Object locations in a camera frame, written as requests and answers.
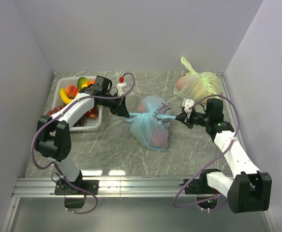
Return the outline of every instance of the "yellow plastic bag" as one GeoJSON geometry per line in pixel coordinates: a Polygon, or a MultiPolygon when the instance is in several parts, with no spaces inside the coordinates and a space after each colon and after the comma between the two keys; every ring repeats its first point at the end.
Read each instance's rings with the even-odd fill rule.
{"type": "Polygon", "coordinates": [[[174,94],[176,96],[197,102],[208,95],[223,92],[222,82],[214,73],[196,72],[184,57],[180,61],[189,72],[175,83],[174,94]]]}

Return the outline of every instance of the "white wall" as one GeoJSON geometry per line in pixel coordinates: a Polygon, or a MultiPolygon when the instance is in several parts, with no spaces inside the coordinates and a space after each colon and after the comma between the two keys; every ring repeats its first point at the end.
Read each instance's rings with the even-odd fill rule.
{"type": "Polygon", "coordinates": [[[15,3],[0,0],[0,228],[52,76],[15,3]]]}
{"type": "Polygon", "coordinates": [[[54,71],[225,71],[262,0],[15,0],[54,71]]]}
{"type": "Polygon", "coordinates": [[[226,71],[226,82],[248,153],[272,176],[270,205],[282,232],[282,0],[264,0],[226,71]]]}

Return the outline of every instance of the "knotted plastic bag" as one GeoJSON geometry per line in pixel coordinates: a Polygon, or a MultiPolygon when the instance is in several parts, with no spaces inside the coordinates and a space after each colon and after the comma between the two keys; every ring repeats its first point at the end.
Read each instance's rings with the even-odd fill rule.
{"type": "Polygon", "coordinates": [[[182,99],[189,98],[195,102],[212,94],[221,94],[222,82],[212,72],[196,72],[190,63],[182,57],[181,63],[189,71],[178,79],[174,86],[174,94],[182,99]]]}
{"type": "Polygon", "coordinates": [[[167,102],[158,97],[145,97],[137,109],[130,113],[127,122],[131,122],[130,132],[144,146],[153,150],[164,150],[168,147],[168,131],[171,128],[171,108],[167,102]]]}

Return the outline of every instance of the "fruit basket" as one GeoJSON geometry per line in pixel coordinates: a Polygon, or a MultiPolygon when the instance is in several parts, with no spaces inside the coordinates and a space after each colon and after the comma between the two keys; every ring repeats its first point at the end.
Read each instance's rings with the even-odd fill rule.
{"type": "MultiPolygon", "coordinates": [[[[96,79],[95,76],[84,76],[86,77],[89,81],[93,81],[96,79]]],[[[80,78],[80,76],[76,77],[67,77],[67,78],[62,78],[58,81],[57,86],[56,86],[56,91],[54,95],[54,100],[53,100],[53,105],[52,109],[59,105],[64,105],[63,101],[61,100],[60,97],[60,89],[61,88],[66,88],[68,85],[77,85],[77,81],[80,78]]],[[[101,125],[101,120],[102,120],[102,106],[98,106],[99,110],[99,115],[97,118],[88,118],[85,117],[85,122],[84,126],[81,127],[72,127],[70,131],[95,131],[97,128],[101,125]]]]}

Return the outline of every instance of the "gray marble surface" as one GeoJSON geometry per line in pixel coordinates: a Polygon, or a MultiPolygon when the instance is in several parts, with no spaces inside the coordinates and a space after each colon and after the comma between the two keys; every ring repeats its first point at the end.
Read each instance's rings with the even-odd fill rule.
{"type": "MultiPolygon", "coordinates": [[[[118,82],[124,72],[57,72],[45,106],[45,113],[51,109],[57,82],[70,76],[102,75],[118,82]]],[[[141,99],[146,96],[164,98],[176,115],[181,111],[181,99],[173,94],[175,82],[184,72],[134,72],[136,86],[126,98],[129,112],[134,112],[141,99]]],[[[224,110],[225,120],[229,120],[228,112],[224,110]]],[[[171,121],[169,132],[169,147],[163,151],[154,151],[142,146],[129,132],[129,123],[121,117],[112,115],[108,109],[103,109],[102,123],[96,131],[72,132],[73,157],[77,167],[84,175],[125,174],[129,176],[142,175],[183,175],[194,174],[206,163],[220,153],[217,146],[206,134],[205,128],[195,126],[188,129],[178,121],[171,121]]],[[[40,165],[48,163],[39,153],[36,159],[40,165]]],[[[220,159],[209,168],[219,168],[226,175],[231,170],[225,159],[220,159]]],[[[26,177],[49,177],[53,169],[38,170],[29,162],[26,177]]]]}

